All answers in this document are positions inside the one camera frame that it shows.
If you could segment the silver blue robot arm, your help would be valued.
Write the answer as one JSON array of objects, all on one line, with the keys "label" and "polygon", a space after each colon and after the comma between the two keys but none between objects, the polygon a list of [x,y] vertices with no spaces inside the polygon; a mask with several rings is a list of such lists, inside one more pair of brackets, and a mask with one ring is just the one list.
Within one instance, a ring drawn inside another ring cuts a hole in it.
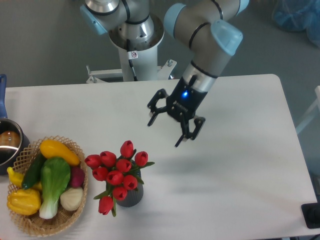
[{"label": "silver blue robot arm", "polygon": [[147,0],[87,0],[80,13],[98,35],[108,34],[118,49],[125,82],[157,80],[158,46],[168,33],[194,54],[171,94],[160,89],[148,103],[151,119],[167,113],[180,123],[181,140],[194,140],[205,119],[196,111],[236,53],[243,34],[229,24],[246,0],[203,0],[172,5],[163,20]]}]

